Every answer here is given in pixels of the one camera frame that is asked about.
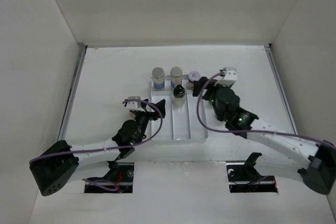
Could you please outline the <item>white-lid sauce jar red logo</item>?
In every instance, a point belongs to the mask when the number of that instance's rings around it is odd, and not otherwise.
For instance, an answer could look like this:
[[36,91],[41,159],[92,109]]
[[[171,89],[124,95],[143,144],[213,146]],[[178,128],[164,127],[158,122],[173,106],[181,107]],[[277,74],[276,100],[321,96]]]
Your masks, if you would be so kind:
[[199,72],[197,71],[190,71],[188,73],[188,82],[187,82],[187,88],[189,90],[193,90],[194,89],[194,82],[199,81],[201,78],[201,75]]

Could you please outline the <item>black-cap grinder white salt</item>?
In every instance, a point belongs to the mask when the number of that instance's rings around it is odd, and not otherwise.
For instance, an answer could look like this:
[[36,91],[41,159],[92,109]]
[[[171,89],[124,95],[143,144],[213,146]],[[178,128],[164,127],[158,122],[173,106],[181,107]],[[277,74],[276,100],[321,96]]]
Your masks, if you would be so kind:
[[172,103],[176,107],[182,107],[185,103],[185,89],[181,84],[173,89]]

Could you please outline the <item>silver-lid jar blue label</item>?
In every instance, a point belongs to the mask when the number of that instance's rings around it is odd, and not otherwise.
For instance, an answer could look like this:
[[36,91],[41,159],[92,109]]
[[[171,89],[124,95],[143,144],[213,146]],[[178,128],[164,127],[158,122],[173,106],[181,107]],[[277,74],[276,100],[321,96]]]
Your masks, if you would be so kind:
[[170,71],[170,76],[171,76],[171,87],[174,89],[177,85],[182,84],[182,75],[183,75],[183,70],[175,66],[171,69]]
[[156,90],[162,90],[165,87],[164,69],[156,67],[152,70],[153,86]]

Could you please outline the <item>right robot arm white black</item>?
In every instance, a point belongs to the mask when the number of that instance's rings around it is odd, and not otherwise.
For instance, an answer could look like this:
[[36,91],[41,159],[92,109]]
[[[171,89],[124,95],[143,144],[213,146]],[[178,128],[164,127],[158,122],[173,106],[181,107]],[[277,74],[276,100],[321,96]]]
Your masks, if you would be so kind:
[[291,172],[294,179],[302,181],[309,189],[328,195],[335,183],[335,145],[313,137],[280,132],[256,114],[240,107],[240,98],[226,79],[201,77],[194,82],[193,96],[197,103],[202,100],[211,103],[216,119],[225,124],[218,130],[200,124],[216,133],[230,133],[244,139],[258,142],[294,162]]

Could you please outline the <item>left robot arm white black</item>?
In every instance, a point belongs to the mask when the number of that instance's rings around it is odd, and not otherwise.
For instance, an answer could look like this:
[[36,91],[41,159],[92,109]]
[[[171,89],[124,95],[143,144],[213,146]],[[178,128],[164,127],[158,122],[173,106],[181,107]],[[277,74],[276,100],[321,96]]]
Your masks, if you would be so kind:
[[29,162],[29,169],[42,196],[52,195],[67,183],[83,180],[97,187],[100,182],[112,182],[119,173],[118,162],[131,155],[135,148],[151,140],[145,132],[150,121],[165,118],[165,103],[127,99],[134,103],[130,112],[133,119],[126,120],[112,138],[87,145],[73,145],[61,140]]

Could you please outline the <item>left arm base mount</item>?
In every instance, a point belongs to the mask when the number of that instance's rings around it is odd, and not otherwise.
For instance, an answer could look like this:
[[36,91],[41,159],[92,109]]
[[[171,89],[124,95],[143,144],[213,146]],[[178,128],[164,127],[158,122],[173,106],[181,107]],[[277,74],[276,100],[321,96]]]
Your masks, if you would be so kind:
[[108,162],[109,170],[102,177],[90,177],[100,187],[86,183],[85,194],[130,194],[133,193],[134,163]]

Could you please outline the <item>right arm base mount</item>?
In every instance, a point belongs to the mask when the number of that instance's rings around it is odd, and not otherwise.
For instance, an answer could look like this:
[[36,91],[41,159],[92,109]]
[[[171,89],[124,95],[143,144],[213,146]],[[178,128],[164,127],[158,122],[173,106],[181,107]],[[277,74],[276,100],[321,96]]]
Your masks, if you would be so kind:
[[231,193],[277,193],[274,176],[262,176],[255,169],[262,153],[251,153],[245,161],[226,163],[229,191]]

